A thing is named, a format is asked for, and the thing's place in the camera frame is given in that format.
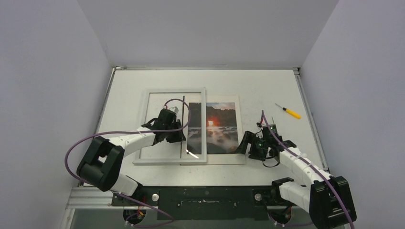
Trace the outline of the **sunset landscape photo print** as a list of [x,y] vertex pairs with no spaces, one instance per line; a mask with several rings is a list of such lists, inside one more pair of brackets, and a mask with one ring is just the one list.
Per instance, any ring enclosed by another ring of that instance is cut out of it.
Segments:
[[[202,153],[201,103],[189,103],[191,120],[187,127],[187,151]],[[234,154],[239,146],[234,102],[206,103],[206,151],[209,155]]]

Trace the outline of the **yellow handle screwdriver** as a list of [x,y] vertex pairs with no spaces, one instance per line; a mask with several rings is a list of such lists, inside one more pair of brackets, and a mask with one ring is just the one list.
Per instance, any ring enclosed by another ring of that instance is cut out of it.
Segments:
[[301,119],[301,115],[299,115],[298,113],[296,113],[296,112],[294,112],[294,111],[292,111],[292,110],[290,110],[288,108],[285,108],[285,107],[283,107],[283,106],[281,106],[281,105],[279,105],[277,103],[275,103],[275,105],[277,107],[279,107],[280,109],[282,109],[285,113],[289,114],[290,116],[292,116],[292,117],[294,117],[296,119]]

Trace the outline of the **white picture frame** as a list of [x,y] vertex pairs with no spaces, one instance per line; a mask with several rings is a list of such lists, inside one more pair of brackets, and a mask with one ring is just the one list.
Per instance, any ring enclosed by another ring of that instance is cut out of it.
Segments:
[[204,164],[207,162],[207,127],[206,127],[206,89],[203,88],[181,88],[181,89],[147,89],[141,103],[142,112],[140,123],[158,116],[165,103],[172,99],[182,99],[188,105],[190,102],[200,102],[200,112],[195,112],[201,117],[201,153],[194,155],[187,154],[189,141],[168,143],[163,141],[155,146],[143,148],[134,153],[132,163],[134,165],[163,165],[163,164]]

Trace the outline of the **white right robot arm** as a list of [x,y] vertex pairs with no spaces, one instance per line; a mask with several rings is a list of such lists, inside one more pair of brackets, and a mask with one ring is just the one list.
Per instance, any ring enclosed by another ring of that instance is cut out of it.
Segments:
[[263,126],[261,136],[246,131],[236,152],[264,162],[276,160],[276,165],[288,168],[300,182],[290,177],[272,181],[265,203],[291,203],[309,213],[318,229],[333,229],[353,224],[357,213],[348,181],[335,177],[313,164],[295,143],[283,140],[275,125]]

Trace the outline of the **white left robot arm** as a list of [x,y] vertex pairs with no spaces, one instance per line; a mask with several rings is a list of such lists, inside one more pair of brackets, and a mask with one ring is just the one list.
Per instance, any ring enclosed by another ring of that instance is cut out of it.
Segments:
[[130,205],[142,201],[141,184],[120,172],[125,153],[133,153],[145,147],[166,141],[185,141],[178,108],[162,109],[158,117],[139,127],[134,134],[112,138],[95,137],[76,170],[77,175],[101,191],[124,194]]

